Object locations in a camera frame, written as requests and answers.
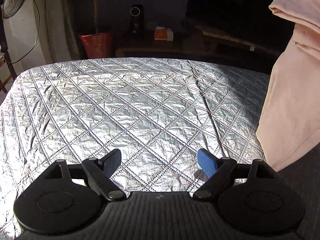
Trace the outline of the pink garment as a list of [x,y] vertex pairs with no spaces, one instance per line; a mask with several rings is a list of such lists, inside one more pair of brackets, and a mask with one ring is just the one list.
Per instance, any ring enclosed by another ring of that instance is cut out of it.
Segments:
[[274,0],[269,9],[295,23],[256,131],[268,165],[280,171],[319,144],[319,0]]

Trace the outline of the grey quilted bedspread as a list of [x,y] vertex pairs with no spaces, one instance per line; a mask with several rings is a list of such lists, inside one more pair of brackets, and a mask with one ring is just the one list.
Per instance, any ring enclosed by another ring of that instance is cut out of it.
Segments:
[[132,191],[195,192],[197,151],[250,163],[270,77],[178,59],[68,61],[22,72],[1,102],[1,239],[21,233],[15,199],[55,160],[121,150],[113,181]]

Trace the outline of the red bin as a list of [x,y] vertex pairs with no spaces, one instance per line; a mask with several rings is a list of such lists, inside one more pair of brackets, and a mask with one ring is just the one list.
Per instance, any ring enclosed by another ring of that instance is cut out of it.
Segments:
[[80,35],[80,39],[89,59],[112,57],[113,34],[111,32]]

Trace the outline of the wooden bench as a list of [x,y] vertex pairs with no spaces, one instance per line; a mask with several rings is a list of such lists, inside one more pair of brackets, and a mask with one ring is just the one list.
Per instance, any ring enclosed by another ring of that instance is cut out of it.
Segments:
[[262,51],[272,56],[279,56],[280,51],[258,45],[233,37],[223,31],[196,25],[188,33],[174,33],[173,41],[155,40],[148,35],[141,40],[122,40],[117,46],[115,55],[124,57],[125,53],[165,53],[188,54],[199,56],[212,56],[216,54],[218,45],[233,48],[249,49],[249,51]]

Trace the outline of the orange box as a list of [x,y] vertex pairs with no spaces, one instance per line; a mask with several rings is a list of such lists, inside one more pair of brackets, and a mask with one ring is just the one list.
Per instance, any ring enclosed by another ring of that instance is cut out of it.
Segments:
[[156,27],[154,38],[155,40],[160,40],[160,41],[173,41],[174,33],[169,28]]

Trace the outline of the black speaker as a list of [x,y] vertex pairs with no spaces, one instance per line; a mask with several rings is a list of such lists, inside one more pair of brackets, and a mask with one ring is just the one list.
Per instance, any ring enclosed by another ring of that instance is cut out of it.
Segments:
[[144,6],[134,4],[130,9],[130,31],[132,33],[140,32],[144,27]]

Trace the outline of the beige curtain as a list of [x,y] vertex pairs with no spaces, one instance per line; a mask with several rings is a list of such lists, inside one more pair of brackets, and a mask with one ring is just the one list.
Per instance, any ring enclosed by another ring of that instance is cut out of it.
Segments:
[[97,0],[35,0],[40,10],[39,43],[46,64],[86,59],[81,35],[97,28]]

